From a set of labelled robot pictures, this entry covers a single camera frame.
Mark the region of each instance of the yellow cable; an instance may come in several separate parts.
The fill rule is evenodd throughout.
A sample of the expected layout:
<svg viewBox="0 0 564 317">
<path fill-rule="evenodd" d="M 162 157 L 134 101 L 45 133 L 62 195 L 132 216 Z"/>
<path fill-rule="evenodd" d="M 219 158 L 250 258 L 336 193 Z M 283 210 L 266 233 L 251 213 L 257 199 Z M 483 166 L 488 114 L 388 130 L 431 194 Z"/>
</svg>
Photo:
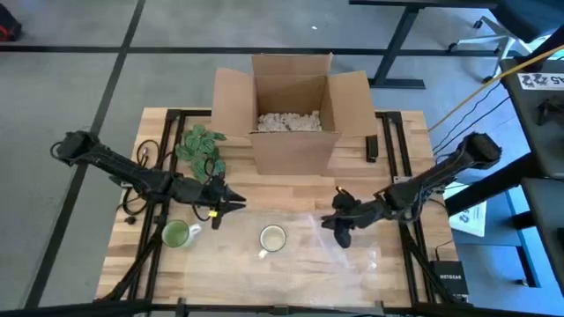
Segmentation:
<svg viewBox="0 0 564 317">
<path fill-rule="evenodd" d="M 484 89 L 486 89 L 489 85 L 493 84 L 494 82 L 496 82 L 498 79 L 502 79 L 508 75 L 511 75 L 515 72 L 518 72 L 519 70 L 531 65 L 532 63 L 535 63 L 545 57 L 548 57 L 556 52 L 558 52 L 559 50 L 564 49 L 564 45 L 561 45 L 553 50 L 550 50 L 546 53 L 543 53 L 535 58 L 530 59 L 529 61 L 519 64 L 516 67 L 512 68 L 511 70 L 508 70 L 498 76 L 496 76 L 495 78 L 492 78 L 490 81 L 488 81 L 487 83 L 485 83 L 484 85 L 482 85 L 476 92 L 474 92 L 472 95 L 470 95 L 470 97 L 466 98 L 463 102 L 461 102 L 460 104 L 458 104 L 458 106 L 454 107 L 454 109 L 450 110 L 450 112 L 445 115 L 442 119 L 440 119 L 433 127 L 431 127 L 431 129 L 429 129 L 429 132 L 433 131 L 434 128 L 436 128 L 437 126 L 439 126 L 441 123 L 443 123 L 445 120 L 447 120 L 453 113 L 456 112 L 456 110 L 458 110 L 460 107 L 462 107 L 463 105 L 466 104 L 466 102 L 468 102 L 469 100 L 471 100 L 472 98 L 474 98 L 477 94 L 479 94 L 481 91 L 483 91 Z"/>
</svg>

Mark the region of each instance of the desk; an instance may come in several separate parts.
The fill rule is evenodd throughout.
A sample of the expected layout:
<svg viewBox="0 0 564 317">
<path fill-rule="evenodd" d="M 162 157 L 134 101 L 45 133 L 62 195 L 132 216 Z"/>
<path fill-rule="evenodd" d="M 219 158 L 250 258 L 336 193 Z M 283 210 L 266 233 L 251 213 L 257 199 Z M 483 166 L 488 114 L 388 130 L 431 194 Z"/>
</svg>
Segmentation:
<svg viewBox="0 0 564 317">
<path fill-rule="evenodd" d="M 404 88 L 425 89 L 425 83 L 421 79 L 394 79 L 387 78 L 391 65 L 404 45 L 407 34 L 412 29 L 413 22 L 419 14 L 419 10 L 427 7 L 434 8 L 482 8 L 493 9 L 498 0 L 350 0 L 349 4 L 359 5 L 391 5 L 404 6 L 405 10 L 396 26 L 396 31 L 391 38 L 388 48 L 384 52 L 380 66 L 374 78 L 368 82 L 371 88 Z"/>
<path fill-rule="evenodd" d="M 516 62 L 513 60 L 501 61 L 503 71 L 514 66 Z M 564 62 L 546 61 L 543 72 L 564 74 Z M 509 92 L 531 152 L 447 199 L 445 203 L 451 215 L 519 185 L 525 177 L 564 178 L 564 147 L 561 146 L 564 128 L 555 120 L 542 126 L 534 122 L 537 106 L 552 96 L 564 100 L 564 92 L 524 90 L 517 74 L 505 77 L 503 84 Z"/>
<path fill-rule="evenodd" d="M 166 108 L 144 110 L 133 156 L 144 140 L 160 140 L 166 113 Z M 413 173 L 419 174 L 434 164 L 425 118 L 422 112 L 402 112 L 402 117 L 410 163 Z M 189 129 L 194 123 L 208 124 L 209 117 L 189 117 L 185 127 Z M 163 247 L 153 303 L 175 304 L 178 298 L 186 298 L 188 304 L 202 305 L 374 306 L 382 301 L 390 307 L 411 306 L 396 222 L 383 220 L 353 231 L 352 246 L 344 250 L 319 221 L 319 216 L 332 212 L 335 186 L 348 189 L 359 199 L 371 199 L 375 191 L 390 184 L 382 125 L 379 127 L 376 163 L 366 162 L 363 137 L 342 139 L 330 159 L 329 175 L 323 177 L 259 175 L 249 140 L 229 137 L 220 143 L 227 165 L 226 181 L 247 197 L 248 208 L 225 215 L 218 231 L 212 231 L 209 223 L 203 224 L 202 236 L 193 248 Z M 395 130 L 392 136 L 397 144 Z M 173 148 L 174 139 L 170 140 L 167 151 Z M 399 149 L 395 147 L 394 152 L 400 164 Z M 154 164 L 155 158 L 151 159 L 148 166 Z M 186 162 L 179 162 L 177 171 L 190 175 Z M 169 220 L 196 221 L 188 206 L 171 203 L 169 212 Z M 120 210 L 116 214 L 97 297 L 107 294 L 134 261 L 142 221 L 127 225 L 125 216 Z M 285 227 L 287 245 L 260 261 L 256 258 L 258 234 L 271 223 Z M 427 203 L 421 223 L 428 254 L 452 239 L 440 204 Z M 453 244 L 440 252 L 444 260 L 457 259 Z M 422 274 L 419 266 L 415 267 L 417 291 L 424 299 Z M 145 294 L 146 278 L 145 268 L 139 296 Z"/>
<path fill-rule="evenodd" d="M 564 228 L 562 205 L 564 183 L 561 181 L 524 179 L 523 192 L 531 210 L 514 217 L 517 229 L 536 226 L 543 241 L 548 261 L 564 295 L 564 245 L 559 242 L 557 230 Z"/>
</svg>

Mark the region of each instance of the box flap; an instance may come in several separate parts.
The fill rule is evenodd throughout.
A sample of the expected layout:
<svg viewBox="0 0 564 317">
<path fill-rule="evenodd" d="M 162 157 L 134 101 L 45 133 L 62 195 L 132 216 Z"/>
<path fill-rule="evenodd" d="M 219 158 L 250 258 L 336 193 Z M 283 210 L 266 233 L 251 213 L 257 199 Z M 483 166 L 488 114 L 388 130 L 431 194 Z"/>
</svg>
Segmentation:
<svg viewBox="0 0 564 317">
<path fill-rule="evenodd" d="M 253 77 L 220 68 L 215 74 L 211 129 L 229 136 L 247 136 L 256 126 Z"/>
<path fill-rule="evenodd" d="M 253 55 L 255 75 L 325 75 L 333 55 Z"/>
<path fill-rule="evenodd" d="M 370 87 L 364 70 L 329 76 L 327 84 L 335 130 L 347 137 L 377 134 Z"/>
<path fill-rule="evenodd" d="M 251 133 L 256 168 L 265 175 L 325 173 L 335 143 L 333 132 Z"/>
</svg>

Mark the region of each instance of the cardboard box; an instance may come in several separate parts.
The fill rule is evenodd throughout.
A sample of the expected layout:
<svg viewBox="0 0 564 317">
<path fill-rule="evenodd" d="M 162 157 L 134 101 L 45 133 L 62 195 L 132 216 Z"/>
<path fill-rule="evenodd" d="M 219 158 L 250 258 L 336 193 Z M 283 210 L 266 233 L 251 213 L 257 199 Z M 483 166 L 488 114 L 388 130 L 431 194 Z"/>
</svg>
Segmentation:
<svg viewBox="0 0 564 317">
<path fill-rule="evenodd" d="M 255 55 L 254 75 L 218 69 L 211 125 L 250 139 L 260 174 L 323 174 L 341 136 L 376 134 L 367 75 L 329 75 L 332 55 Z M 259 132 L 258 116 L 320 111 L 323 131 Z"/>
</svg>

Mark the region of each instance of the black box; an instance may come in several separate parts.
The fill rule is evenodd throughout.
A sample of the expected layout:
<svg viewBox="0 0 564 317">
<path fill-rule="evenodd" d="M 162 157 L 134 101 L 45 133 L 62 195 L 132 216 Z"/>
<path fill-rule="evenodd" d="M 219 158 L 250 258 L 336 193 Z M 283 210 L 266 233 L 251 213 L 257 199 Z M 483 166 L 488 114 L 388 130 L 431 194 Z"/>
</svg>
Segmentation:
<svg viewBox="0 0 564 317">
<path fill-rule="evenodd" d="M 444 286 L 463 302 L 468 301 L 468 286 L 464 276 L 464 268 L 459 261 L 431 261 L 434 272 Z"/>
</svg>

